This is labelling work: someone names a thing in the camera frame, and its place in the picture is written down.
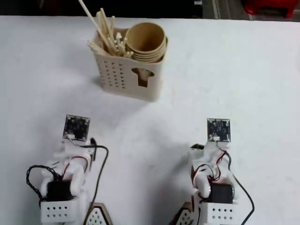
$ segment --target white plastic bracket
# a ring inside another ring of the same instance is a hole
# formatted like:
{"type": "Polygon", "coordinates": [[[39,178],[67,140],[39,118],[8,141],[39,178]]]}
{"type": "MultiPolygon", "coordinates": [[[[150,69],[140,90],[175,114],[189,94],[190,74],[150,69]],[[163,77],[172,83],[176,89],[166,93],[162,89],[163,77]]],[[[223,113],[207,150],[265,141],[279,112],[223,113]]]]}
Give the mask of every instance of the white plastic bracket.
{"type": "Polygon", "coordinates": [[[201,224],[237,225],[237,205],[203,202],[201,205],[201,224]]]}

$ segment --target perforated container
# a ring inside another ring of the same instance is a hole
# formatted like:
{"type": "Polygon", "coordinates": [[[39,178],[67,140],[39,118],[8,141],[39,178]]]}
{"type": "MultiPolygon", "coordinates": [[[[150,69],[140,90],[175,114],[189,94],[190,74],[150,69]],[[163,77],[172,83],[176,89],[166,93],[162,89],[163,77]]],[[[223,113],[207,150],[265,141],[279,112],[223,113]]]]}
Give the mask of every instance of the perforated container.
{"type": "MultiPolygon", "coordinates": [[[[115,28],[114,34],[120,32],[124,37],[127,30],[115,28]]],[[[93,41],[103,47],[103,43],[97,34],[93,41]]],[[[156,101],[159,98],[162,86],[161,69],[163,59],[158,63],[141,63],[124,57],[103,56],[92,48],[91,50],[97,62],[101,87],[104,91],[146,101],[156,101]],[[139,68],[152,72],[148,82],[141,82],[138,79],[136,71],[139,68]]]]}

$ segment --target white table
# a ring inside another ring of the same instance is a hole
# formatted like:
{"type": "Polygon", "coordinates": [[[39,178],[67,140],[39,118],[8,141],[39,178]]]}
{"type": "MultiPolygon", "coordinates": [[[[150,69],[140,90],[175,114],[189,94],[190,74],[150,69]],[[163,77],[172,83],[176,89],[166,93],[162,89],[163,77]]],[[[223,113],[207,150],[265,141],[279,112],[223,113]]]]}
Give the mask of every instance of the white table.
{"type": "MultiPolygon", "coordinates": [[[[186,149],[206,143],[206,118],[231,119],[232,170],[256,206],[247,225],[300,220],[300,23],[150,21],[170,40],[155,103],[95,84],[88,18],[0,17],[1,224],[39,223],[25,173],[52,156],[66,114],[90,117],[90,135],[110,149],[96,201],[115,225],[172,219],[191,194],[186,149]]],[[[103,155],[87,179],[91,192],[103,155]]],[[[31,179],[40,185],[38,171],[31,179]]],[[[238,191],[244,217],[251,206],[238,191]]]]}

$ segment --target red plastic stool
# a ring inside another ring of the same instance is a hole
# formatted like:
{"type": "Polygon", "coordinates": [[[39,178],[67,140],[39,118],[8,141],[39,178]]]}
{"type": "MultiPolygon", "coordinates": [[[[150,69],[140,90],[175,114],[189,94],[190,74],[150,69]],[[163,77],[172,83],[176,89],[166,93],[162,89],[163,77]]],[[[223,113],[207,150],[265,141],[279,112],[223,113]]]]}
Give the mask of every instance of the red plastic stool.
{"type": "Polygon", "coordinates": [[[298,0],[247,0],[244,9],[249,14],[256,14],[260,7],[286,8],[286,17],[293,15],[298,0]]]}

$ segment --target black wire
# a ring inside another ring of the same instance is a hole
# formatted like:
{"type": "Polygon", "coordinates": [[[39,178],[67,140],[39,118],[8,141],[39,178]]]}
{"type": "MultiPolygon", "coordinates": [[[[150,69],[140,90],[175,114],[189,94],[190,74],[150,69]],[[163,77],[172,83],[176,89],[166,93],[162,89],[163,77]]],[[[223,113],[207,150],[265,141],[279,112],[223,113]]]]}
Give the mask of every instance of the black wire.
{"type": "Polygon", "coordinates": [[[49,171],[52,175],[53,175],[53,180],[61,180],[62,176],[60,176],[58,173],[56,173],[56,171],[48,166],[45,165],[32,165],[31,167],[28,168],[27,172],[26,172],[26,184],[28,184],[29,187],[31,187],[31,189],[38,195],[39,198],[39,206],[41,207],[41,202],[44,201],[46,198],[43,198],[41,192],[39,191],[39,189],[37,189],[36,187],[34,187],[32,185],[32,183],[29,180],[29,176],[30,176],[30,172],[32,169],[34,168],[41,168],[41,169],[46,169],[47,171],[49,171]]]}
{"type": "Polygon", "coordinates": [[[84,219],[84,223],[83,224],[86,224],[87,220],[88,220],[88,217],[89,217],[89,214],[90,212],[92,211],[93,209],[93,204],[95,202],[95,199],[96,199],[96,196],[97,196],[97,192],[98,192],[98,186],[99,186],[99,182],[100,182],[100,177],[101,177],[101,174],[102,174],[102,171],[103,171],[103,168],[105,166],[105,163],[106,163],[106,160],[108,158],[108,154],[109,154],[109,150],[107,147],[103,146],[103,145],[97,145],[96,143],[96,140],[94,138],[91,138],[91,143],[94,143],[94,144],[91,144],[91,145],[77,145],[78,147],[81,147],[81,148],[86,148],[86,149],[90,149],[90,148],[95,148],[95,152],[94,152],[94,158],[96,157],[96,151],[97,151],[97,148],[101,148],[101,149],[105,149],[106,150],[106,156],[104,158],[104,161],[103,161],[103,164],[101,166],[101,169],[100,169],[100,172],[99,172],[99,175],[98,175],[98,179],[97,179],[97,183],[96,183],[96,188],[95,188],[95,193],[94,193],[94,197],[90,203],[90,206],[89,206],[89,209],[88,209],[88,212],[85,216],[85,219],[84,219]]]}
{"type": "Polygon", "coordinates": [[[210,171],[211,171],[211,174],[212,174],[212,176],[210,176],[210,177],[214,180],[214,179],[215,179],[215,175],[214,175],[214,172],[213,172],[213,170],[212,170],[212,168],[211,168],[210,165],[204,163],[204,164],[201,164],[200,166],[198,166],[198,168],[200,168],[200,167],[202,167],[202,166],[205,166],[205,165],[209,167],[209,169],[210,169],[210,171]]]}
{"type": "Polygon", "coordinates": [[[245,194],[247,195],[247,197],[249,198],[251,205],[252,205],[252,210],[249,212],[249,214],[246,216],[246,218],[244,219],[244,221],[241,223],[241,225],[245,225],[245,223],[248,221],[248,219],[250,218],[250,216],[254,213],[255,210],[255,206],[254,206],[254,202],[251,198],[251,196],[249,195],[248,191],[241,185],[241,183],[239,182],[239,180],[235,177],[235,175],[233,174],[233,172],[230,169],[231,166],[231,156],[229,155],[229,153],[223,149],[221,149],[220,147],[218,147],[221,151],[223,151],[225,153],[225,155],[228,157],[229,159],[229,163],[228,163],[228,170],[232,173],[235,181],[238,183],[238,185],[243,189],[243,191],[245,192],[245,194]]]}

